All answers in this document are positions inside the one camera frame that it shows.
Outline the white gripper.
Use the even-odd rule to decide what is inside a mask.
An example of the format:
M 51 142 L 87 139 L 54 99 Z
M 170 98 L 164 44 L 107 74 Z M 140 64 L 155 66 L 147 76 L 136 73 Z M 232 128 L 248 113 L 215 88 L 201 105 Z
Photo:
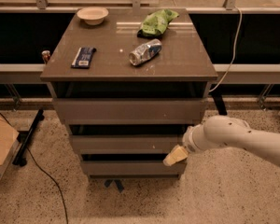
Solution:
M 204 136 L 202 124 L 188 126 L 183 134 L 182 144 L 176 145 L 163 160 L 165 166 L 172 166 L 188 157 L 189 153 L 201 153 L 207 150 L 207 140 Z

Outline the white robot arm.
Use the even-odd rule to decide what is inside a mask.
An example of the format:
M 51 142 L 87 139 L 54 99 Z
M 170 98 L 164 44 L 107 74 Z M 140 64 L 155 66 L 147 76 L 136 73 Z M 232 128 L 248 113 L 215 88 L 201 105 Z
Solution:
M 188 126 L 182 143 L 170 151 L 163 163 L 172 166 L 191 153 L 225 147 L 241 148 L 280 167 L 280 133 L 254 130 L 246 121 L 227 116 L 213 116 L 203 124 Z

